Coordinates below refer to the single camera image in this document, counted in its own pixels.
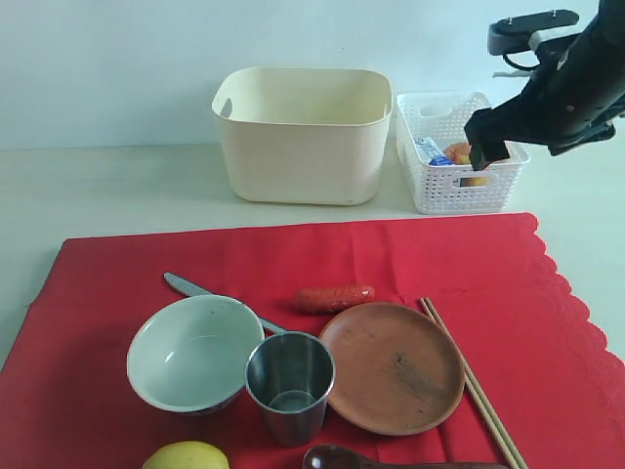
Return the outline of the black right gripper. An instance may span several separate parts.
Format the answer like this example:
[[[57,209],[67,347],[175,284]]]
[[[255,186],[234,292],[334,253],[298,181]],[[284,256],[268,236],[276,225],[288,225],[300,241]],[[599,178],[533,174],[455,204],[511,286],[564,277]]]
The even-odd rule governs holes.
[[[602,1],[593,20],[558,60],[512,99],[504,127],[491,107],[464,126],[474,170],[510,158],[505,140],[545,146],[552,155],[614,134],[624,109],[624,3]]]

